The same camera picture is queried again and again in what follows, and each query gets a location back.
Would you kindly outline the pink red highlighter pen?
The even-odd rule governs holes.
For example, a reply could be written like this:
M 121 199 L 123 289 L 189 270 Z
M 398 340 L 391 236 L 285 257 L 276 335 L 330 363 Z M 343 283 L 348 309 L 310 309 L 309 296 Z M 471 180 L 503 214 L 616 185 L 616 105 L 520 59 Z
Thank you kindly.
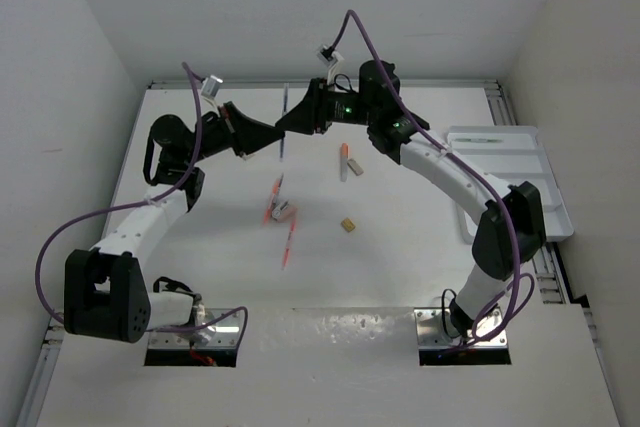
M 296 227 L 297 227 L 297 214 L 294 214 L 294 216 L 291 218 L 288 237 L 286 240 L 285 249 L 284 249 L 283 258 L 282 258 L 281 270 L 284 270 L 288 265 Z

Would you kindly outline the orange highlighter pen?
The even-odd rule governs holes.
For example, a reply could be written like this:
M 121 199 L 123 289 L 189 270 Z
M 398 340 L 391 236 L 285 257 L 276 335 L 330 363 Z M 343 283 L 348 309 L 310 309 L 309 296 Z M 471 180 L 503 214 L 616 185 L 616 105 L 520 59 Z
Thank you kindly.
M 271 213 L 277 203 L 277 199 L 279 196 L 279 191 L 281 188 L 281 184 L 282 184 L 282 180 L 283 180 L 283 176 L 278 177 L 272 187 L 271 193 L 270 193 L 270 197 L 267 203 L 267 207 L 263 216 L 263 223 L 266 224 L 269 219 L 271 218 Z

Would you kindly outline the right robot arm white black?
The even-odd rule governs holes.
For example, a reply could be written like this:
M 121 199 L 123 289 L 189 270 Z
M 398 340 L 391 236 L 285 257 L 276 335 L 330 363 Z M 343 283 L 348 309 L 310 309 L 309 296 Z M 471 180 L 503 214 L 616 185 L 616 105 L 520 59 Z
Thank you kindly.
M 430 181 L 476 223 L 474 266 L 449 307 L 445 322 L 456 336 L 470 335 L 480 315 L 494 307 L 520 265 L 546 241 L 539 190 L 529 181 L 510 184 L 447 147 L 428 122 L 396 102 L 401 82 L 395 65 L 367 61 L 357 90 L 337 91 L 310 81 L 303 99 L 276 124 L 285 132 L 323 134 L 334 123 L 364 125 L 373 147 Z

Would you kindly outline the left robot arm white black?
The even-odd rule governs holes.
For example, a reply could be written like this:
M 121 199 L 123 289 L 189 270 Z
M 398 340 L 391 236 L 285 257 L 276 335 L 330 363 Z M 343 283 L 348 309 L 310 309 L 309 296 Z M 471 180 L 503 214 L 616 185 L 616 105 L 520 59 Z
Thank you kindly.
M 135 343 L 150 330 L 192 330 L 199 295 L 184 287 L 149 289 L 143 268 L 198 201 L 205 174 L 197 162 L 227 149 L 248 156 L 283 137 L 283 130 L 245 116 L 231 102 L 199 117 L 194 129 L 176 115 L 159 117 L 147 138 L 145 200 L 97 244 L 66 260 L 66 331 Z

